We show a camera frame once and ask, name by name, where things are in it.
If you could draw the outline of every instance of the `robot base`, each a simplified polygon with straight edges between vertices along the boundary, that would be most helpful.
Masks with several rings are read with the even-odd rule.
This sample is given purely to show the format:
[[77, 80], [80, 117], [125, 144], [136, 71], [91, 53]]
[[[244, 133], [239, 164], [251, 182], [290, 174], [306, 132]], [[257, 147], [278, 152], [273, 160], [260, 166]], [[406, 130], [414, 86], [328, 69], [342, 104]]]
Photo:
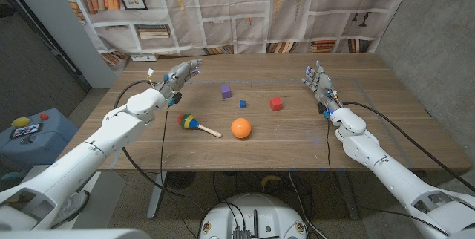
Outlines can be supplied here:
[[307, 228], [300, 215], [275, 197], [247, 193], [238, 194], [226, 200], [243, 212], [246, 231], [249, 232], [243, 231], [243, 218], [239, 210], [230, 205], [239, 227], [239, 230], [236, 230], [236, 221], [231, 210], [226, 203], [220, 203], [205, 216], [200, 229], [200, 239], [305, 239], [307, 237]]

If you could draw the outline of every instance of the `wooden table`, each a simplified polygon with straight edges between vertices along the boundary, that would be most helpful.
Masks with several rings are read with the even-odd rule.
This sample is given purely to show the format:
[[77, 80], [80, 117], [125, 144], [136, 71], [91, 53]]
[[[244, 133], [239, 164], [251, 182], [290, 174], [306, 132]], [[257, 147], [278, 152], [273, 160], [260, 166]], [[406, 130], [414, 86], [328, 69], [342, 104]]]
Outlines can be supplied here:
[[[161, 59], [158, 62], [132, 62], [94, 109], [63, 154], [97, 130], [104, 115], [113, 108], [119, 92], [131, 82], [146, 79], [149, 68], [160, 81], [174, 65], [193, 59]], [[404, 87], [393, 72], [369, 53], [350, 54], [253, 54], [203, 56], [201, 74], [181, 90], [179, 105], [168, 113], [163, 170], [165, 171], [311, 171], [328, 168], [327, 121], [317, 112], [317, 101], [301, 82], [308, 65], [320, 60], [332, 78], [343, 101], [370, 105], [391, 118], [419, 144], [449, 168], [466, 169], [469, 159]], [[220, 87], [229, 85], [232, 98], [222, 99]], [[120, 103], [126, 103], [147, 85], [133, 87]], [[269, 101], [280, 97], [284, 108], [272, 112]], [[247, 108], [239, 109], [246, 100]], [[414, 169], [439, 169], [434, 161], [406, 140], [396, 129], [370, 111], [350, 106], [382, 148], [399, 162]], [[217, 130], [222, 138], [204, 131], [186, 130], [177, 124], [181, 113], [190, 113], [199, 123]], [[165, 109], [155, 112], [155, 121], [144, 134], [127, 147], [139, 166], [148, 171], [160, 168], [160, 147]], [[231, 123], [244, 117], [252, 133], [239, 140], [231, 133]], [[365, 169], [343, 151], [330, 126], [332, 168]], [[134, 170], [121, 152], [109, 157], [102, 170]]]

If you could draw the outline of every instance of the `colorful rattle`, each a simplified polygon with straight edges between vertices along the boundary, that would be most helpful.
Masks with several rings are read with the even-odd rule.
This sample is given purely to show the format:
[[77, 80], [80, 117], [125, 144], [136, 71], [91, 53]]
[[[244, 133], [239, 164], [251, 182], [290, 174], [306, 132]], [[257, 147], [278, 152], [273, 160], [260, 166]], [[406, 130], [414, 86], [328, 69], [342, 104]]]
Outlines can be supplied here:
[[200, 123], [198, 123], [198, 121], [196, 121], [196, 119], [191, 114], [181, 114], [178, 117], [178, 124], [180, 124], [184, 128], [199, 128], [200, 130], [209, 132], [210, 134], [213, 134], [218, 138], [222, 137], [221, 133], [213, 131], [212, 129], [207, 128], [203, 125], [200, 125]]

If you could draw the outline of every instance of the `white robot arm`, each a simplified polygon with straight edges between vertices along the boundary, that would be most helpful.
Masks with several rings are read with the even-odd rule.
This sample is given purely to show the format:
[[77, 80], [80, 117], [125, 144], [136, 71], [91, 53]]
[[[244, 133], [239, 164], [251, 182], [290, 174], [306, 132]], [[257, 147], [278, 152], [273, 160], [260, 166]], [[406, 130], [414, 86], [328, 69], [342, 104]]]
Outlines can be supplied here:
[[[155, 109], [160, 110], [167, 102], [168, 105], [179, 102], [178, 91], [199, 74], [197, 68], [202, 64], [201, 59], [194, 59], [173, 67], [163, 82], [157, 85], [151, 82], [153, 88], [132, 96], [126, 105], [107, 113], [99, 130], [40, 175], [0, 193], [0, 230], [49, 229], [65, 201], [101, 163], [140, 137], [145, 124], [154, 119]], [[9, 199], [25, 192], [34, 198], [23, 209], [8, 205]]]
[[474, 226], [475, 197], [430, 186], [386, 153], [366, 129], [366, 122], [338, 101], [330, 78], [318, 62], [316, 70], [307, 68], [306, 79], [302, 81], [315, 93], [315, 98], [324, 104], [324, 107], [319, 104], [320, 113], [339, 127], [335, 135], [343, 143], [344, 152], [369, 168], [409, 215], [445, 232], [415, 220], [424, 237], [447, 238], [448, 235]]

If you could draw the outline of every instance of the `orange ball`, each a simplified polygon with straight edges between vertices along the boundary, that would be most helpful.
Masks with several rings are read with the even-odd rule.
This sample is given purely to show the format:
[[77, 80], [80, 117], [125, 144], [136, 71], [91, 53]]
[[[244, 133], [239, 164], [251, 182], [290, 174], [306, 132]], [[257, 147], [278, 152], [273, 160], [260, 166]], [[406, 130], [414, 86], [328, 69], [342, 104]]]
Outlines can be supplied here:
[[237, 138], [245, 138], [251, 133], [251, 123], [240, 117], [231, 124], [231, 131]]

